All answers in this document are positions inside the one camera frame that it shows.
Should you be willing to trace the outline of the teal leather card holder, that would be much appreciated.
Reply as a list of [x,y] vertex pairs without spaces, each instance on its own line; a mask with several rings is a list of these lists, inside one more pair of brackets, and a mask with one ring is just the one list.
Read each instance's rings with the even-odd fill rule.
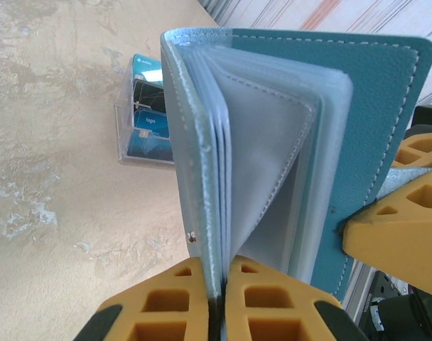
[[410,36],[179,28],[161,36],[188,248],[220,298],[237,255],[342,299],[341,224],[376,199],[432,65]]

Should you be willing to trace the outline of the blue card with logo print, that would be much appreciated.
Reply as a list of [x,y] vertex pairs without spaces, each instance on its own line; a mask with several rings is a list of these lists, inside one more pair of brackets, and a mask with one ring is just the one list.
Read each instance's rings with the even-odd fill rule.
[[140,109],[134,112],[134,126],[139,129],[141,138],[170,138],[168,120],[164,113],[151,109]]

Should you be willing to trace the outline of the clear acrylic card stand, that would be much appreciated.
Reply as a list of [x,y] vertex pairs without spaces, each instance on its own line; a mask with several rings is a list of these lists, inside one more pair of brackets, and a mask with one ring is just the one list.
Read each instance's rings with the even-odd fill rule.
[[158,162],[167,163],[160,161],[152,161],[144,158],[134,158],[127,156],[126,149],[129,143],[129,139],[134,130],[137,130],[134,126],[134,106],[133,106],[133,80],[132,75],[132,58],[129,61],[126,72],[121,83],[117,99],[114,103],[114,111],[117,121],[117,144],[118,144],[118,154],[119,161],[121,163],[141,163],[141,162]]

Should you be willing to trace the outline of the black card with gold lines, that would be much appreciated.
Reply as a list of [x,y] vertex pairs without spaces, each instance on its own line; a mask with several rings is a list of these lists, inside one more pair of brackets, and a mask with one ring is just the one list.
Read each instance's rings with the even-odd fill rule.
[[165,113],[166,106],[163,88],[149,82],[135,80],[133,84],[133,106],[134,111],[151,109]]

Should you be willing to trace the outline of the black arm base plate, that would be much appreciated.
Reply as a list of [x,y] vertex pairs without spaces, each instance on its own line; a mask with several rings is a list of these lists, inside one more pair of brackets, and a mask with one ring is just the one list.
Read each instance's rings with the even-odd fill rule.
[[407,296],[413,292],[408,283],[382,271],[376,271],[369,289],[369,304],[377,305],[382,300]]

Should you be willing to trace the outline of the aluminium frame rail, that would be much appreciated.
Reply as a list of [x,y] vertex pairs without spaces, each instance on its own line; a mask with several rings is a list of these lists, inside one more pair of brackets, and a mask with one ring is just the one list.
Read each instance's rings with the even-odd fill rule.
[[354,261],[342,306],[356,325],[360,321],[376,271],[371,266]]

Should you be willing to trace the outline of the teal card with white print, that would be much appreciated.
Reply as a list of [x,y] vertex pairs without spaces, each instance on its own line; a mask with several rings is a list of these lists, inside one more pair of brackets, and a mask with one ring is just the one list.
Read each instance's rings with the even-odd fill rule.
[[163,85],[161,62],[144,55],[134,54],[132,58],[133,80],[143,80],[155,85]]

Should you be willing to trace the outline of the dark blue chip card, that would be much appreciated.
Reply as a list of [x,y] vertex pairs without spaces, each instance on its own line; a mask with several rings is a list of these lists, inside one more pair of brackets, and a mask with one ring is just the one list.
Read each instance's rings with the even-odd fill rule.
[[132,132],[126,154],[134,158],[174,162],[169,136],[163,137],[146,129],[137,129]]

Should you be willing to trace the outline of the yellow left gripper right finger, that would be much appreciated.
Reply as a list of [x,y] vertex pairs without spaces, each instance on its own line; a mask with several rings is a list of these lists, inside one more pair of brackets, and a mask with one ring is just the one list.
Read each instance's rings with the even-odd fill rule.
[[226,286],[227,341],[369,341],[329,293],[243,256]]

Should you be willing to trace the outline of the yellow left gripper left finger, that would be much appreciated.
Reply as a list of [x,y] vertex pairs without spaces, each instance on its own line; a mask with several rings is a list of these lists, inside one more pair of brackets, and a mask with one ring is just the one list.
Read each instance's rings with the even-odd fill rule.
[[201,261],[188,258],[106,299],[73,341],[210,341]]

